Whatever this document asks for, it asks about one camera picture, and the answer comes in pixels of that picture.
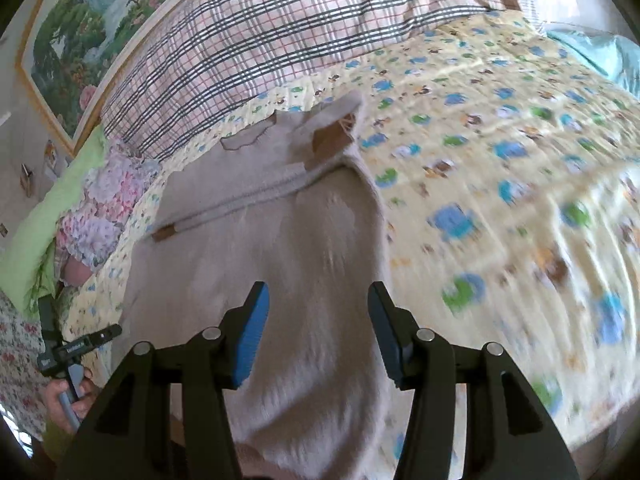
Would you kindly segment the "person's left hand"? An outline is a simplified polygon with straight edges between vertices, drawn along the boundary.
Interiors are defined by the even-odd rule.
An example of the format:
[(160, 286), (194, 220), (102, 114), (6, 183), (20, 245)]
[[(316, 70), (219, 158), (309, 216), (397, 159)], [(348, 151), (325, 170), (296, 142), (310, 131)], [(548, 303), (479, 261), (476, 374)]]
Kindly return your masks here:
[(101, 389), (91, 380), (89, 375), (82, 378), (79, 389), (80, 398), (74, 403), (68, 403), (68, 383), (64, 379), (52, 379), (44, 389), (43, 402), (48, 417), (55, 426), (66, 434), (76, 434), (77, 432), (77, 425), (72, 422), (70, 413), (75, 415), (78, 422), (82, 422), (101, 392)]

